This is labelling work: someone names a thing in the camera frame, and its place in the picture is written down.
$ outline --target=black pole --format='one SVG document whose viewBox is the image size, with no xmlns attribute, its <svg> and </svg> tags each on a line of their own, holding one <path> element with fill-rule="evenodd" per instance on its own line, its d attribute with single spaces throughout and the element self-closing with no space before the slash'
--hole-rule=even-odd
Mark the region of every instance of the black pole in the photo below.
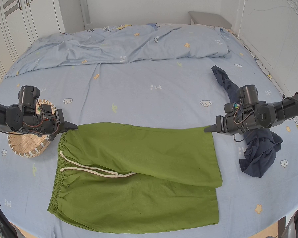
<svg viewBox="0 0 298 238">
<path fill-rule="evenodd" d="M 15 228 L 11 225 L 0 209 L 0 236 L 2 238 L 17 238 Z"/>
</svg>

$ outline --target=white drawstring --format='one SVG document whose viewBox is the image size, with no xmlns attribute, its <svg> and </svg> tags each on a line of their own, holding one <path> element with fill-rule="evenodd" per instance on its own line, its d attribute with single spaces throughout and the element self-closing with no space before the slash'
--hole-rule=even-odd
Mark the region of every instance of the white drawstring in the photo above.
<svg viewBox="0 0 298 238">
<path fill-rule="evenodd" d="M 74 169 L 74 170 L 82 170 L 82 171 L 86 171 L 86 172 L 89 172 L 89 173 L 92 173 L 92 174 L 95 174 L 95 175 L 98 175 L 98 176 L 101 176 L 101 177 L 108 177 L 108 178 L 120 178 L 120 177 L 128 177 L 128 176 L 131 176 L 131 175 L 134 175 L 136 174 L 135 172 L 130 172 L 128 174 L 120 174 L 120 173 L 117 173 L 115 171 L 110 171 L 110 170 L 105 170 L 105 169 L 100 169 L 100 168 L 95 168 L 95 167 L 89 167 L 89 166 L 84 166 L 84 165 L 81 165 L 75 161 L 71 161 L 69 160 L 68 158 L 65 157 L 65 155 L 63 154 L 62 151 L 60 151 L 60 155 L 68 162 L 74 164 L 74 165 L 77 165 L 77 166 L 80 166 L 80 167 L 83 167 L 82 168 L 77 168 L 77 167 L 68 167 L 68 168 L 61 168 L 60 171 L 63 172 L 64 170 L 69 170 L 69 169 Z M 113 174 L 113 175 L 104 175 L 104 174 L 101 174 L 99 172 L 96 172 L 96 171 L 93 171 L 93 170 L 90 170 L 90 169 L 97 169 L 97 170 L 100 170 L 100 171 L 103 171 L 103 172 L 106 172 L 106 173 L 110 173 L 110 174 Z"/>
</svg>

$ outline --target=wicker basket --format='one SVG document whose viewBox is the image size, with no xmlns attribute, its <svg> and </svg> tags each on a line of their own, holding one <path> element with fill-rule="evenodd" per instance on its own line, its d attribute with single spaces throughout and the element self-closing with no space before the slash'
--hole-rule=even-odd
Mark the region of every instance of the wicker basket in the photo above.
<svg viewBox="0 0 298 238">
<path fill-rule="evenodd" d="M 56 107 L 52 102 L 39 99 L 39 103 L 50 105 L 52 107 L 52 113 L 55 113 Z M 38 104 L 36 104 L 36 112 L 37 114 L 40 113 Z M 48 139 L 49 136 L 47 135 L 42 135 L 42 137 L 38 137 L 35 134 L 8 135 L 8 144 L 15 154 L 18 154 L 21 157 L 33 158 L 44 152 L 50 144 Z"/>
</svg>

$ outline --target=robotic arm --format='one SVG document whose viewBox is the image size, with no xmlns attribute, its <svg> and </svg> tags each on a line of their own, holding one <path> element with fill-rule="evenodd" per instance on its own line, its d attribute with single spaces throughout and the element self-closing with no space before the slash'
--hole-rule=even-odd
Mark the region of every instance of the robotic arm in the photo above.
<svg viewBox="0 0 298 238">
<path fill-rule="evenodd" d="M 12 106 L 0 104 L 0 132 L 6 134 L 36 134 L 39 137 L 49 135 L 53 141 L 58 133 L 77 129 L 75 124 L 64 120 L 62 109 L 52 114 L 47 104 L 39 104 L 40 90 L 34 86 L 22 86 L 18 93 L 19 103 Z M 36 104 L 40 114 L 36 113 Z"/>
<path fill-rule="evenodd" d="M 240 103 L 225 104 L 226 115 L 217 116 L 216 124 L 205 128 L 204 132 L 244 134 L 254 129 L 271 128 L 298 116 L 298 92 L 292 97 L 283 96 L 280 102 L 266 103 L 258 101 L 258 91 L 254 85 L 246 85 L 237 90 L 237 96 Z M 298 211 L 281 237 L 298 238 Z"/>
</svg>

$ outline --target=nightstand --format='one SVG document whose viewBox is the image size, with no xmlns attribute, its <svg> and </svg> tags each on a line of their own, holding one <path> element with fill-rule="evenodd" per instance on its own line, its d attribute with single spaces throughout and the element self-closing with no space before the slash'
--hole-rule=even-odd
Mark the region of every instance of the nightstand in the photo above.
<svg viewBox="0 0 298 238">
<path fill-rule="evenodd" d="M 218 14 L 198 11 L 189 11 L 189 14 L 191 16 L 191 25 L 201 24 L 207 26 L 221 26 L 226 29 L 231 29 L 232 27 L 230 22 Z"/>
</svg>

